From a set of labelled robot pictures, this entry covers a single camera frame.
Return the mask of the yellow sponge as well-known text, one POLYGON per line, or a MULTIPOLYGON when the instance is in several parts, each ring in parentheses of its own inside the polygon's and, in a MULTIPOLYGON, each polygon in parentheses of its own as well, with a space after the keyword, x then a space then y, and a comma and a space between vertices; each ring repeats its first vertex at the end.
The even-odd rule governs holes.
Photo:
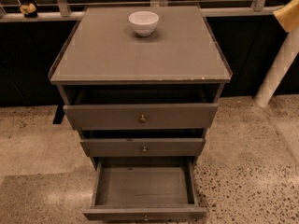
POLYGON ((290 32, 299 27, 299 0, 291 0, 290 3, 273 12, 281 27, 290 32))

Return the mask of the white ceramic bowl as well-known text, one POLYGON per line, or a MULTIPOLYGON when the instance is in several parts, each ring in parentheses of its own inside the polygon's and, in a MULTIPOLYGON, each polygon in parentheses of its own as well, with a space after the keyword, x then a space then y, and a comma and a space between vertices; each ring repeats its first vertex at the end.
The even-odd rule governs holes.
POLYGON ((151 11, 137 11, 130 14, 128 20, 138 35, 149 36, 155 31, 159 16, 151 11))

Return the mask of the grey bottom drawer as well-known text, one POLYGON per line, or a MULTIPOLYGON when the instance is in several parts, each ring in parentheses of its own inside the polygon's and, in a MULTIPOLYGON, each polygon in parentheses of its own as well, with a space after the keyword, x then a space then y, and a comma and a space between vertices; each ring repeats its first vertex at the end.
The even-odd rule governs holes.
POLYGON ((200 219, 190 157, 101 158, 96 168, 89 220, 200 219))

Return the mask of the white diagonal post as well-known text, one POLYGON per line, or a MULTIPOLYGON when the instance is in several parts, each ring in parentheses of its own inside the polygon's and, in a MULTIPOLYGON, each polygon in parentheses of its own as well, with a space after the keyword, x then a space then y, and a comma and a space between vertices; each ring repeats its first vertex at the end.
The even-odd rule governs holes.
POLYGON ((299 28, 289 32, 258 89, 254 103, 266 107, 299 53, 299 28))

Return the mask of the grey drawer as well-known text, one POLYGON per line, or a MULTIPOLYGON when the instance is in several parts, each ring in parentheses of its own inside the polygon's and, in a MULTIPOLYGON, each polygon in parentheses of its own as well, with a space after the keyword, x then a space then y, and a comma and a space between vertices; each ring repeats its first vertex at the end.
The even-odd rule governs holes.
POLYGON ((201 129, 86 131, 80 143, 89 157, 198 156, 201 129))
POLYGON ((200 219, 190 157, 101 158, 96 168, 89 220, 200 219))
POLYGON ((64 112, 78 130, 146 130, 207 128, 217 109, 192 87, 112 86, 80 90, 64 112))

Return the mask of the grey top drawer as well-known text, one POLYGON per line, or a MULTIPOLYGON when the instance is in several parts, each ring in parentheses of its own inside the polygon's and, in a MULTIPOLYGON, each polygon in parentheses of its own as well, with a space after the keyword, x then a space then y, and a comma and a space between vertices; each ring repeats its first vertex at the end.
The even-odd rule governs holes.
POLYGON ((78 130, 146 130, 207 128, 217 109, 192 87, 112 86, 80 90, 64 112, 78 130))

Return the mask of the small yellow black object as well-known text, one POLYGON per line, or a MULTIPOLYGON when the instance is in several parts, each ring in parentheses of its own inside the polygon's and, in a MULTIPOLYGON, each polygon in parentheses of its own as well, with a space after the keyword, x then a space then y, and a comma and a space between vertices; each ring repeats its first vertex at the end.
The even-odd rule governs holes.
POLYGON ((35 18, 37 16, 36 6, 33 3, 22 4, 20 12, 26 18, 35 18))

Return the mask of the grey wooden drawer cabinet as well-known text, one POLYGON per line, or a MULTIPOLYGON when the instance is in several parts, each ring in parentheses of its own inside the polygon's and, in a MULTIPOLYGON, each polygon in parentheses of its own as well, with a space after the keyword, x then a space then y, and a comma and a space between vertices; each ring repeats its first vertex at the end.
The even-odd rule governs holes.
POLYGON ((89 7, 50 70, 64 100, 94 87, 182 86, 218 99, 232 72, 198 7, 156 7, 155 31, 132 28, 131 7, 89 7))

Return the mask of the grey middle drawer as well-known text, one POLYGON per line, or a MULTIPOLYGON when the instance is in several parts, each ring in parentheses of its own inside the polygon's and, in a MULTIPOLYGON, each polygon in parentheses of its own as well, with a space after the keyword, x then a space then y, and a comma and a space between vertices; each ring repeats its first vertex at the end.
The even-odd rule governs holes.
POLYGON ((201 129, 86 131, 80 143, 89 157, 198 156, 201 129))

